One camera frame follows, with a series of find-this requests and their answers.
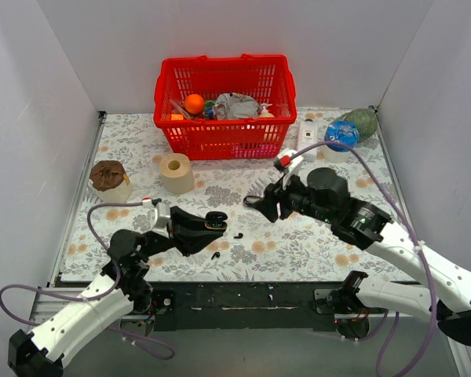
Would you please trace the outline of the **black gold-trimmed charging case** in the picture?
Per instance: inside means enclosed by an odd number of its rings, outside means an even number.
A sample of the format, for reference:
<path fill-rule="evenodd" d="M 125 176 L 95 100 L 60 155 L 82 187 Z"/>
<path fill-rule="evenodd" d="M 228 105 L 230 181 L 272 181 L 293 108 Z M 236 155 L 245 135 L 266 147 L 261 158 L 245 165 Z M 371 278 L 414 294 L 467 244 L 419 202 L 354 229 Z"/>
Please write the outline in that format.
<path fill-rule="evenodd" d="M 205 217 L 205 226 L 207 229 L 225 230 L 227 229 L 228 215 L 221 211 L 210 211 Z"/>

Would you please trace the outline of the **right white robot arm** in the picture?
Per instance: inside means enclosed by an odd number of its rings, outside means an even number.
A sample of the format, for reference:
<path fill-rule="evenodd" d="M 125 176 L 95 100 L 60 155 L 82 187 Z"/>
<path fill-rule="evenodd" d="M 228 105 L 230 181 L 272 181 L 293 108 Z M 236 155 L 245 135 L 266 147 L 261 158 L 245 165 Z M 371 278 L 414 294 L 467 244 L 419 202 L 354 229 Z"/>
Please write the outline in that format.
<path fill-rule="evenodd" d="M 268 185 L 262 197 L 246 196 L 243 203 L 270 222 L 284 220 L 292 212 L 325 222 L 339 240 L 386 260 L 418 281 L 408 286 L 353 271 L 340 288 L 317 299 L 322 312 L 381 308 L 434 318 L 446 336 L 471 346 L 471 272 L 426 245 L 415 246 L 389 214 L 352 197 L 346 180 L 334 170 L 317 168 L 306 182 L 287 174 Z"/>

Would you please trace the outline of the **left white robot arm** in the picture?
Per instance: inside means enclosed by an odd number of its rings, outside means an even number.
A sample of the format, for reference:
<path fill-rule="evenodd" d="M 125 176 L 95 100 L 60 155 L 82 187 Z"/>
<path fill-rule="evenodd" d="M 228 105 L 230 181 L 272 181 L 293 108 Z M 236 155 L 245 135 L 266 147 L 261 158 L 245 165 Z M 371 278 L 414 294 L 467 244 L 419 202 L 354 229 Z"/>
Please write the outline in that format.
<path fill-rule="evenodd" d="M 110 261 L 89 286 L 76 297 L 66 297 L 68 304 L 43 324 L 10 337 L 8 366 L 15 375 L 63 375 L 72 358 L 117 319 L 155 311 L 153 288 L 144 278 L 151 256 L 176 249 L 189 257 L 227 229 L 224 212 L 199 217 L 158 199 L 138 204 L 152 209 L 149 231 L 115 232 L 104 245 Z"/>

